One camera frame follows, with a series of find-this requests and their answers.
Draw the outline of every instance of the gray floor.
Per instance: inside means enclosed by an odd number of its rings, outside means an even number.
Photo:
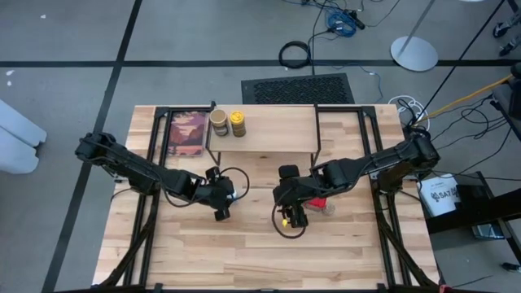
[[[365,1],[359,16],[373,24],[393,5]],[[499,3],[439,0],[418,31],[438,50],[441,59],[457,59],[482,23]],[[75,1],[0,0],[0,61],[115,60],[129,19],[133,0]],[[427,0],[401,0],[377,28],[358,32],[350,39],[317,40],[318,59],[390,59],[388,48],[406,35]],[[359,1],[348,1],[359,7]],[[127,60],[268,60],[292,40],[309,38],[318,9],[280,0],[145,0],[139,12]],[[464,59],[496,59],[501,40],[490,32],[511,13],[505,3]],[[323,30],[320,22],[317,30]],[[299,56],[298,50],[288,52]],[[521,59],[521,49],[507,58]],[[112,68],[0,68],[0,98],[40,125],[49,134],[41,147],[41,162],[34,173],[0,174],[0,292],[36,292],[42,288],[68,209],[81,163],[73,154],[78,138],[92,130]],[[450,68],[414,73],[395,66],[367,67],[382,77],[384,100],[398,94],[425,103]],[[317,74],[345,72],[357,103],[379,97],[378,79],[358,67],[340,70],[317,68]],[[508,67],[457,68],[430,109],[494,82]],[[110,106],[105,130],[124,141],[135,105],[241,103],[240,81],[310,74],[309,68],[123,68]],[[499,114],[484,107],[489,117]],[[458,117],[433,120],[438,134]],[[455,125],[435,141],[440,147],[480,127]],[[442,150],[438,169],[459,172],[493,153],[506,134],[504,127],[479,141],[463,140]],[[519,141],[510,135],[504,150],[471,171],[495,177],[520,177]],[[489,181],[496,194],[519,188],[518,182]],[[97,168],[90,174],[57,290],[85,288],[94,274],[113,183]],[[521,225],[516,225],[521,233]],[[449,285],[492,275],[466,289],[519,291],[521,275],[507,273],[499,264],[515,262],[504,241],[479,242],[468,231],[433,235],[436,259]]]

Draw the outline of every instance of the black floor stripe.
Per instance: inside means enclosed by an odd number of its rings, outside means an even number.
[[[123,40],[121,41],[120,49],[118,50],[116,62],[113,63],[112,74],[108,81],[107,89],[105,90],[105,95],[103,96],[103,101],[99,109],[98,117],[96,118],[96,122],[94,124],[95,132],[102,131],[103,126],[105,125],[105,121],[107,120],[108,109],[111,105],[112,98],[116,90],[123,60],[125,60],[126,52],[129,49],[130,38],[132,37],[132,32],[134,30],[134,25],[136,24],[136,19],[138,18],[141,4],[142,0],[134,1],[132,12],[130,13],[129,17],[129,22],[127,23],[125,34],[123,35]],[[71,202],[67,210],[67,216],[65,217],[65,221],[63,222],[63,226],[59,234],[59,240],[56,244],[55,253],[52,257],[52,261],[50,262],[49,270],[47,271],[46,279],[42,287],[42,292],[52,292],[56,288],[59,272],[62,268],[63,260],[65,259],[65,255],[67,253],[68,244],[71,239],[72,232],[74,231],[74,225],[76,224],[77,214],[80,211],[81,201],[83,200],[85,188],[87,182],[89,181],[90,169],[90,164],[84,163],[81,166],[80,175],[76,182],[76,186],[74,187],[74,192],[72,193]]]
[[[111,68],[116,61],[0,61],[3,68]]]
[[[78,216],[78,212],[80,211],[81,199],[83,199],[85,187],[87,186],[87,181],[89,180],[90,167],[91,165],[86,163],[83,163],[81,166],[80,175],[78,175],[78,181],[74,187],[71,202],[68,205],[67,215],[65,216],[65,221],[63,222],[62,230],[59,234],[58,242],[56,243],[55,254],[52,257],[52,261],[50,262],[46,280],[43,283],[42,292],[55,291],[56,282],[58,281],[59,277],[59,271],[62,268],[63,259],[67,253],[68,243],[71,240],[74,224],[76,223],[76,218]]]
[[[317,60],[315,66],[376,66],[399,67],[394,60],[334,59]],[[483,60],[440,60],[437,67],[500,67],[521,62],[520,59],[483,59]],[[133,61],[0,61],[0,68],[243,68],[243,67],[278,67],[278,60],[133,60]]]

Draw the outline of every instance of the red object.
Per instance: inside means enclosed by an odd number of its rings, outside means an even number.
[[[327,199],[311,199],[306,204],[314,206],[316,208],[325,208],[327,205]]]

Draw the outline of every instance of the can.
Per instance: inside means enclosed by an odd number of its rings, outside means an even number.
[[[213,131],[218,136],[226,136],[229,132],[228,129],[228,120],[227,120],[226,112],[216,109],[210,113],[210,122],[213,126]]]
[[[241,138],[246,134],[246,125],[244,124],[244,113],[234,111],[230,114],[231,129],[234,136]]]

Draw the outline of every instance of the yellow can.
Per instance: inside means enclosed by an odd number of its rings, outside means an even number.
[[[231,112],[230,123],[234,136],[241,138],[246,134],[246,125],[244,124],[244,113],[242,113],[241,111]]]

